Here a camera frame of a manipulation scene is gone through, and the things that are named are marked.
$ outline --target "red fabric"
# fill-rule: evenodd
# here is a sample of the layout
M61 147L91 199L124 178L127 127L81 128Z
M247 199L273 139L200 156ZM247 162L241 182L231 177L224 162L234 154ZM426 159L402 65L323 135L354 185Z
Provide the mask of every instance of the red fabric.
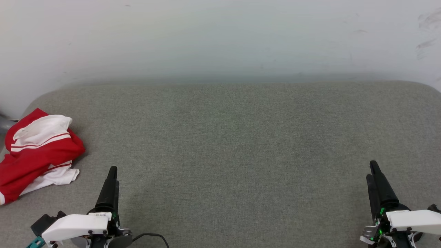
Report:
M68 129L71 138L53 141L36 149L11 152L14 134L34 120L47 115L41 109L35 109L13 125L6 134L5 146L10 154L6 154L0 163L0 192L5 197L5 203L18 199L29 184L48 170L50 164L59 165L74 160L86 151L80 138Z

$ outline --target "teal connector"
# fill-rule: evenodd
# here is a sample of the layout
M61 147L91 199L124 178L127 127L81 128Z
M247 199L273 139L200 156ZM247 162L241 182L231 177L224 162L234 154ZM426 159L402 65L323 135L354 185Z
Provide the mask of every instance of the teal connector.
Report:
M36 237L26 248L42 248L46 244L42 237Z

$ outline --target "gray pipe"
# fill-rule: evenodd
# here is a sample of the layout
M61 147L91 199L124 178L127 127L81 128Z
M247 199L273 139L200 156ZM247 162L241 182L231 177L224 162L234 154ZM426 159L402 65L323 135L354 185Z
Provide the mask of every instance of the gray pipe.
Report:
M6 133L15 123L0 116L0 133Z

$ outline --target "white wall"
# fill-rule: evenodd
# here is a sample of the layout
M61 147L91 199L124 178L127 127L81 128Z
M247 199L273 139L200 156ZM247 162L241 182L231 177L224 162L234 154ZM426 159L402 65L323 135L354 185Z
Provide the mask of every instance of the white wall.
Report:
M0 1L0 113L73 83L401 79L441 90L439 0Z

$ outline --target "black cable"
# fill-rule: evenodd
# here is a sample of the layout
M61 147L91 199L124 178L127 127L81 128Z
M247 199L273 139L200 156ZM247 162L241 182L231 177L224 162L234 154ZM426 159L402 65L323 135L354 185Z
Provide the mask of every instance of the black cable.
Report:
M167 246L167 248L170 248L168 246L167 241L165 240L164 236L157 234L157 233L141 233L138 236L136 236L135 238L133 238L132 242L135 242L137 239L141 238L142 236L147 235L147 236L157 236L157 237L161 237L162 240L164 240L165 245Z

